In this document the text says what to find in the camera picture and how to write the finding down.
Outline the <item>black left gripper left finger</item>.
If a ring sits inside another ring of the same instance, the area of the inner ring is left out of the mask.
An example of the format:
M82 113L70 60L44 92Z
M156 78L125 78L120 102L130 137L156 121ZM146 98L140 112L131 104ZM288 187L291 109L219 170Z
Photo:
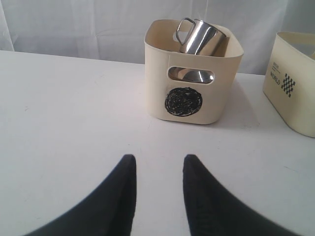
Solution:
M137 199L136 159L125 154L103 182L75 207L31 236L129 236Z

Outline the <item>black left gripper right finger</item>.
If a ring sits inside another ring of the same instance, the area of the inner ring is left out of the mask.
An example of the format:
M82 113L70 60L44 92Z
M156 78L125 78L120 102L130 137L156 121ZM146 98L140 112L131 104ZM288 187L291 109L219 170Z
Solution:
M192 236L293 236L231 194L194 154L184 158L183 194Z

